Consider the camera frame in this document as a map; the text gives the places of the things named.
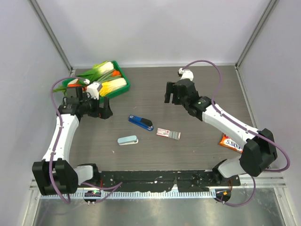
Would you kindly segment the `blue black stapler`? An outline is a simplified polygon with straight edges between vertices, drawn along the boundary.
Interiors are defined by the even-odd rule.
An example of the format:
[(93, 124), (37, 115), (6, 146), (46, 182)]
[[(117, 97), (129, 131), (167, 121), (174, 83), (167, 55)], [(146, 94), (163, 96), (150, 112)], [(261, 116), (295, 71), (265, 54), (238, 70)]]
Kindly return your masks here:
[(128, 121), (148, 131), (153, 131), (154, 129), (152, 121), (146, 118), (141, 118), (131, 114), (128, 117)]

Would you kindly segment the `light blue white stapler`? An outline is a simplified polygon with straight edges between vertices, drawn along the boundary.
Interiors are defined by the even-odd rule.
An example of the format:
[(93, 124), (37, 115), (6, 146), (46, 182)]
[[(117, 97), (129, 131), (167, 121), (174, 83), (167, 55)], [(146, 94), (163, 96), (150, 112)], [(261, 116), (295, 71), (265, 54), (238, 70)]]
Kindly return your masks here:
[(139, 142), (139, 140), (136, 135), (121, 137), (121, 138), (118, 138), (118, 140), (117, 140), (117, 143), (119, 145), (131, 145), (131, 144), (137, 144), (138, 142)]

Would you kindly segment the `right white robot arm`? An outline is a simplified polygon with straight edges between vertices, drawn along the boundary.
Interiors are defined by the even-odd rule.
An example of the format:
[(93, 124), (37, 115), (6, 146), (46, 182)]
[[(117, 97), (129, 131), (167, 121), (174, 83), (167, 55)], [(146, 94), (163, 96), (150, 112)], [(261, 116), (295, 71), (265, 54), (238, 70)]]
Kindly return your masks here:
[(241, 156), (223, 160), (213, 168), (212, 179), (216, 185), (223, 186), (238, 174), (257, 177), (277, 159), (271, 131), (244, 125), (209, 97), (200, 96), (190, 79), (167, 82), (164, 102), (182, 105), (189, 115), (217, 128), (242, 148)]

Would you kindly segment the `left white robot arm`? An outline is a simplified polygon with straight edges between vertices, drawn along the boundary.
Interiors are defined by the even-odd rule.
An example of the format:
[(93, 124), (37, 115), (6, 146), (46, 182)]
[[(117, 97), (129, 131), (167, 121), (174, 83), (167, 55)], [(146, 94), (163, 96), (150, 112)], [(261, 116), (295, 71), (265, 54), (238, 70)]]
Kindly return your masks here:
[(42, 160), (32, 166), (42, 195), (73, 194), (83, 182), (91, 188), (99, 185), (101, 176), (97, 165), (85, 163), (73, 168), (69, 164), (69, 155), (75, 131), (83, 116), (108, 119), (113, 115), (108, 97), (100, 106), (101, 88), (98, 82), (86, 88), (67, 88), (67, 96), (56, 108), (56, 127), (49, 148)]

